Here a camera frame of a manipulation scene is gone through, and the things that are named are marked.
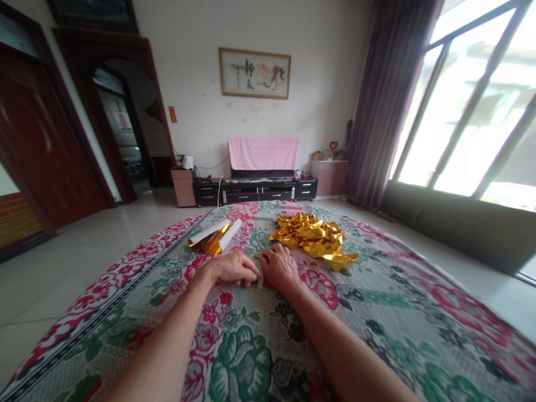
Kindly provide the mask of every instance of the forearm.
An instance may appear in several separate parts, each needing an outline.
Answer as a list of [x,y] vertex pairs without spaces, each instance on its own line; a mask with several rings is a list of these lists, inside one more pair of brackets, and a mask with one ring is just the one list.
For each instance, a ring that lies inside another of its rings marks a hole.
[[418,400],[363,340],[308,289],[287,295],[342,400]]
[[196,274],[164,321],[123,372],[107,401],[178,401],[190,346],[213,279]]

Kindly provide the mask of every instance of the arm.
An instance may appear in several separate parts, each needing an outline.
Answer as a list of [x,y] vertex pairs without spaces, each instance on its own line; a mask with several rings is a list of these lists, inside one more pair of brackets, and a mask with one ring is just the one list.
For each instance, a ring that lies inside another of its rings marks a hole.
[[180,400],[190,346],[208,292],[220,280],[237,285],[243,280],[249,287],[259,277],[257,267],[241,251],[198,269],[167,317],[127,365],[107,402]]
[[262,255],[264,275],[300,316],[341,400],[418,401],[387,364],[300,280],[286,247],[277,243]]

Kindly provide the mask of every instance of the gold paper ingot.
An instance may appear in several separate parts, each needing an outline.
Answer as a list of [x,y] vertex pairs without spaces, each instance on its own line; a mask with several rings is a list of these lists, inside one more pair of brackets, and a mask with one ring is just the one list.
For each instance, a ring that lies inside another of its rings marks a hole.
[[303,248],[314,258],[323,258],[335,271],[350,269],[359,253],[341,253],[344,231],[336,222],[319,221],[315,215],[298,212],[295,216],[281,215],[276,220],[280,229],[270,236],[291,250]]

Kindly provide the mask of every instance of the curtain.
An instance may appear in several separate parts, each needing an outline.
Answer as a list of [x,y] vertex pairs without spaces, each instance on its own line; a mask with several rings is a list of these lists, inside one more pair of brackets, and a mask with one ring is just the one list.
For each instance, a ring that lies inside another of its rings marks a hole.
[[378,0],[355,125],[347,194],[381,209],[403,119],[443,0]]

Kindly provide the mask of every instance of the bed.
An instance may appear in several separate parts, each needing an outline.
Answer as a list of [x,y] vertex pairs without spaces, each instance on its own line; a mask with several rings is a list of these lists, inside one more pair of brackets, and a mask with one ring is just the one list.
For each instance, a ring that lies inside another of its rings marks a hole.
[[[243,225],[229,248],[270,247],[274,220],[303,211],[336,221],[345,274],[302,250],[300,277],[421,398],[534,400],[536,348],[443,271],[365,222],[292,202],[233,204],[173,224],[103,274],[44,336],[1,401],[100,400],[211,256],[186,239],[227,217]],[[219,284],[191,346],[182,400],[332,400],[329,378],[285,298]]]

